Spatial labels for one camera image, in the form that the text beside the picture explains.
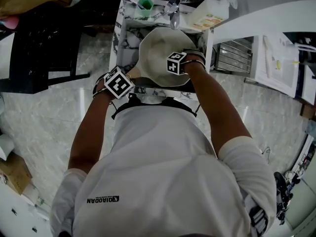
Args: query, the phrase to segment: person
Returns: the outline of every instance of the person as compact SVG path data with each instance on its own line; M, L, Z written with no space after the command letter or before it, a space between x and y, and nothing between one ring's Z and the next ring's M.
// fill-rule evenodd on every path
M195 54L186 59L202 62ZM244 237L269 229L277 211L273 172L220 84L201 63L184 70L212 145L182 103L145 105L134 98L118 109L112 150L99 160L114 97L97 94L52 203L54 237Z

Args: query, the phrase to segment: faucet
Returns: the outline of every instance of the faucet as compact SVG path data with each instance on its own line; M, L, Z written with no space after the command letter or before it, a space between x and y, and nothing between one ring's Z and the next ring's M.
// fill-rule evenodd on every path
M170 16L170 26L177 30L180 24L180 2L181 0L170 0L164 8L164 12Z

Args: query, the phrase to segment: white t-shirt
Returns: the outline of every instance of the white t-shirt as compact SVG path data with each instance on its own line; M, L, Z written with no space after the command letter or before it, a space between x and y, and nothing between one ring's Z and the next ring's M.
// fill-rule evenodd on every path
M273 223L276 184L253 139L230 140L217 159L195 117L165 106L120 112L115 132L88 175L66 171L52 205L54 236L73 208L74 237L248 236L240 188Z

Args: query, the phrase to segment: black chair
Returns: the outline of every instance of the black chair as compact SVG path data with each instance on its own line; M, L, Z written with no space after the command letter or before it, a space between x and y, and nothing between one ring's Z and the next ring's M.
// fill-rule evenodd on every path
M76 75L83 25L72 8L45 3L20 16L15 31L8 79L0 79L0 91L35 94L50 85L87 78ZM48 78L49 72L70 75Z

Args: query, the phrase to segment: sink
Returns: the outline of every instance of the sink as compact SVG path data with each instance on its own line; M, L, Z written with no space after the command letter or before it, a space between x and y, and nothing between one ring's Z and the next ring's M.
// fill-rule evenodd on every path
M139 58L140 42L147 34L157 27L170 27L170 25L134 19L124 19L123 24L121 25L118 41L116 65L120 66L126 73L131 70L136 65ZM208 70L207 72L209 72L213 46L213 38L212 34L209 34L210 31L198 32L181 27L179 29L192 40L201 52L204 53L206 68ZM149 78L137 78L134 83L137 87L161 88L195 93L191 81L188 81L185 85L179 87L161 87Z

